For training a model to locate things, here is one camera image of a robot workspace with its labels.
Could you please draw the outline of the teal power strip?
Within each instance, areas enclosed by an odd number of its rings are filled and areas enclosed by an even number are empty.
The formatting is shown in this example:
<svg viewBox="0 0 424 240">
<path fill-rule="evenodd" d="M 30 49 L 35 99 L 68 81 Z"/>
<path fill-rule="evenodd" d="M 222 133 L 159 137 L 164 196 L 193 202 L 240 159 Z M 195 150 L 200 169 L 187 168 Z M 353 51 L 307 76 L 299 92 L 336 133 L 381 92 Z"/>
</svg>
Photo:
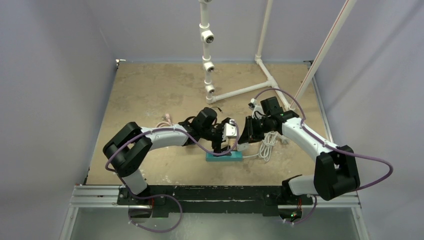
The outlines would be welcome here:
<svg viewBox="0 0 424 240">
<path fill-rule="evenodd" d="M 241 162 L 243 155 L 240 151 L 232 151 L 227 155 L 215 156 L 210 153 L 206 153 L 205 160 L 207 162 Z"/>
</svg>

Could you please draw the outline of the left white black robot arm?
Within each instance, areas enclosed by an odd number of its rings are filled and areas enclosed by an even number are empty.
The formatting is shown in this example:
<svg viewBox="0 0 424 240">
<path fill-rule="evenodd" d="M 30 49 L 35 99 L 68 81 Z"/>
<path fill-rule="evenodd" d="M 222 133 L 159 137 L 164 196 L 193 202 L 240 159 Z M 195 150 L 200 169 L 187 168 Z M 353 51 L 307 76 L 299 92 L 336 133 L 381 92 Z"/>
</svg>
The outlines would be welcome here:
<svg viewBox="0 0 424 240">
<path fill-rule="evenodd" d="M 236 127 L 231 118 L 218 123 L 217 112 L 204 107 L 196 116 L 168 127 L 141 127 L 136 122 L 127 123 L 103 147 L 107 158 L 105 169 L 117 174 L 129 188 L 129 197 L 138 205 L 149 199 L 149 185 L 144 179 L 140 166 L 150 151 L 166 147 L 198 145 L 200 139 L 211 143 L 209 152 L 214 157 L 229 155 L 234 146 L 222 148 L 226 127 Z"/>
</svg>

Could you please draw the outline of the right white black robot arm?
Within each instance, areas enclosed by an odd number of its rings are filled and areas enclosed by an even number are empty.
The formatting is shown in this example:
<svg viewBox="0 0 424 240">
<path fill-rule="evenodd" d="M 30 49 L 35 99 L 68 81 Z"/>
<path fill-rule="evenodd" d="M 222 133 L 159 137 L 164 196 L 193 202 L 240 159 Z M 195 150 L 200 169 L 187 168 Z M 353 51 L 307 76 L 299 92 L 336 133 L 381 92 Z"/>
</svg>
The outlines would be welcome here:
<svg viewBox="0 0 424 240">
<path fill-rule="evenodd" d="M 277 132 L 297 144 L 314 161 L 312 175 L 297 175 L 283 180 L 280 196 L 288 204 L 300 195 L 318 195 L 329 201 L 360 186 L 356 159 L 348 146 L 338 146 L 318 135 L 292 111 L 284 111 L 276 97 L 248 104 L 252 114 L 245 119 L 237 149 L 245 150 L 249 144 L 258 143 L 265 135 Z"/>
</svg>

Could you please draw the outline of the white PVC pipe frame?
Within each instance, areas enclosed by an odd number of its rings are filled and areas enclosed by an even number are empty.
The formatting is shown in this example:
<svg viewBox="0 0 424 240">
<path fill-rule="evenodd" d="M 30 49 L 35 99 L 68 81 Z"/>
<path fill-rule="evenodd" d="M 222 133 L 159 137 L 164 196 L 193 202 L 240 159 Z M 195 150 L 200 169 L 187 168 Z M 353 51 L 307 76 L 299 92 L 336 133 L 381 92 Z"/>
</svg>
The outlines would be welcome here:
<svg viewBox="0 0 424 240">
<path fill-rule="evenodd" d="M 214 11 L 224 12 L 228 30 L 224 29 L 224 21 L 219 20 L 218 32 L 215 32 L 214 20 L 218 16 L 211 16 L 211 0 L 201 0 L 199 35 L 202 43 L 202 65 L 204 71 L 204 87 L 206 103 L 212 104 L 220 100 L 259 90 L 265 87 L 278 87 L 278 82 L 265 66 L 263 60 L 263 48 L 269 29 L 271 14 L 282 13 L 294 15 L 299 10 L 291 8 L 297 5 L 310 6 L 312 0 L 268 0 L 262 14 L 263 20 L 250 6 L 250 0 L 229 0 L 230 9 L 225 7 Z M 265 75 L 266 80 L 252 86 L 240 88 L 223 94 L 216 93 L 212 72 L 215 69 L 214 57 L 220 61 L 254 61 Z"/>
</svg>

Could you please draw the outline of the white square wall adapter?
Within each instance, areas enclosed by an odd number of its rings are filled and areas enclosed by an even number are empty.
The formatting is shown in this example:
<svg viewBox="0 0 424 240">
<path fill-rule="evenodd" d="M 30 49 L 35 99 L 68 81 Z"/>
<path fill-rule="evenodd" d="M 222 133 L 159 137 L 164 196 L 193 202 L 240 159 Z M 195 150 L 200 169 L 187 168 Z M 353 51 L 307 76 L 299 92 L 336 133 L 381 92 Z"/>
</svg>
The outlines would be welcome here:
<svg viewBox="0 0 424 240">
<path fill-rule="evenodd" d="M 249 144 L 248 143 L 242 143 L 242 144 L 238 144 L 237 145 L 237 151 L 242 152 L 245 151 L 249 148 Z"/>
</svg>

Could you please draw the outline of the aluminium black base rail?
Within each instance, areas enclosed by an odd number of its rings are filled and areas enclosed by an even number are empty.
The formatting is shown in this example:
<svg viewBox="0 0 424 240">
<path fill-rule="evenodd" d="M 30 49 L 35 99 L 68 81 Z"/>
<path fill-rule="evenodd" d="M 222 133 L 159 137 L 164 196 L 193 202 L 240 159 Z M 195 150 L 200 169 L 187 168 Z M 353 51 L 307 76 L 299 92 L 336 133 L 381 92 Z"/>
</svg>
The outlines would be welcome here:
<svg viewBox="0 0 424 240">
<path fill-rule="evenodd" d="M 81 185 L 73 190 L 70 207 L 121 208 L 151 212 L 165 218 L 170 213 L 261 214 L 264 217 L 307 213 L 312 208 L 358 208 L 355 193 L 332 200 L 321 197 L 283 197 L 280 186 L 151 185 L 153 199 L 137 199 L 118 185 Z"/>
</svg>

